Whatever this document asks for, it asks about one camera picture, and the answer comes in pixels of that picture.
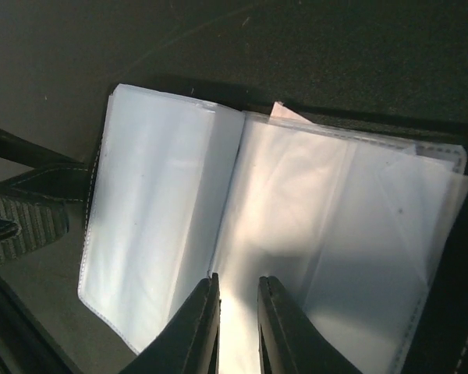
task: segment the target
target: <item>transparent page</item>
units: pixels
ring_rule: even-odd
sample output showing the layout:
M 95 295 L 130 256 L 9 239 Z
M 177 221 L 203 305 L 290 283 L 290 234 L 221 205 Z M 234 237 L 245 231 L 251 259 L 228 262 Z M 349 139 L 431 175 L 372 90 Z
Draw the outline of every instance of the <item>transparent page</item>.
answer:
M 402 368 L 429 291 L 431 239 L 451 184 L 465 180 L 444 161 L 357 148 L 303 310 L 365 374 Z
M 222 296 L 220 373 L 260 371 L 257 284 L 278 277 L 303 303 L 309 259 L 355 143 L 247 117 L 213 271 Z
M 387 148 L 407 149 L 414 148 L 414 154 L 434 158 L 438 160 L 449 161 L 452 163 L 452 170 L 463 174 L 466 166 L 466 151 L 462 146 L 455 144 L 430 143 L 419 140 L 403 139 L 395 136 L 386 136 L 382 134 L 373 134 L 370 132 L 360 132 L 349 129 L 340 129 L 331 126 L 318 125 L 306 118 L 298 115 L 294 111 L 284 107 L 282 103 L 276 102 L 272 107 L 271 120 L 277 123 L 277 120 L 288 120 L 286 126 L 301 128 L 304 131 L 327 132 L 330 136 L 337 136 L 342 139 L 355 139 L 361 142 L 371 143 Z
M 125 85 L 109 104 L 78 293 L 139 353 L 207 273 L 244 114 Z

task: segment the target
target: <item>dark surface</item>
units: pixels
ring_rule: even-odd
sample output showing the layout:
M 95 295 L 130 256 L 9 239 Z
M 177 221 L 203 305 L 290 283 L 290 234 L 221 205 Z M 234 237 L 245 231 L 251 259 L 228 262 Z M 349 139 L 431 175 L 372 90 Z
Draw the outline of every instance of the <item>dark surface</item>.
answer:
M 0 279 L 0 373 L 82 374 Z
M 257 301 L 263 374 L 360 374 L 319 334 L 278 278 L 260 278 Z
M 0 128 L 17 136 L 85 161 L 110 87 L 166 89 L 170 76 L 214 101 L 468 123 L 468 2 L 0 0 Z M 0 161 L 0 179 L 24 170 Z M 86 374 L 118 372 L 133 354 L 77 299 L 77 207 L 72 219 L 0 274 Z
M 163 331 L 119 374 L 217 374 L 218 274 L 200 280 Z

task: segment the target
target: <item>folded plastic page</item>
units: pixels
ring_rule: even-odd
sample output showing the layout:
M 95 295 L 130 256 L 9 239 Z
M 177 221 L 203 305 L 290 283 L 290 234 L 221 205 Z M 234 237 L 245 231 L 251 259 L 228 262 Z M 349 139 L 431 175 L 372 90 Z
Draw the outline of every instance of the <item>folded plastic page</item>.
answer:
M 110 98 L 78 294 L 136 353 L 207 274 L 243 123 L 132 86 Z
M 260 372 L 258 278 L 275 275 L 294 296 L 304 296 L 309 259 L 356 148 L 265 122 L 246 119 L 215 253 L 220 373 Z
M 440 260 L 432 238 L 454 184 L 468 185 L 468 177 L 443 162 L 356 150 L 303 310 L 364 373 L 402 368 Z

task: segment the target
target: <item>plastic sheet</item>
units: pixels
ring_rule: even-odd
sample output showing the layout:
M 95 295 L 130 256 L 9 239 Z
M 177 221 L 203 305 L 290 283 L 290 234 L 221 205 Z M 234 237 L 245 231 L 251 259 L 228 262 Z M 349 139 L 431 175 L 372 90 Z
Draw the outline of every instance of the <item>plastic sheet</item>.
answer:
M 110 98 L 78 294 L 136 353 L 207 273 L 243 123 L 132 86 Z
M 119 86 L 80 299 L 139 353 L 218 272 L 220 373 L 252 374 L 257 281 L 275 275 L 365 374 L 398 372 L 468 191 L 465 162 L 459 146 Z

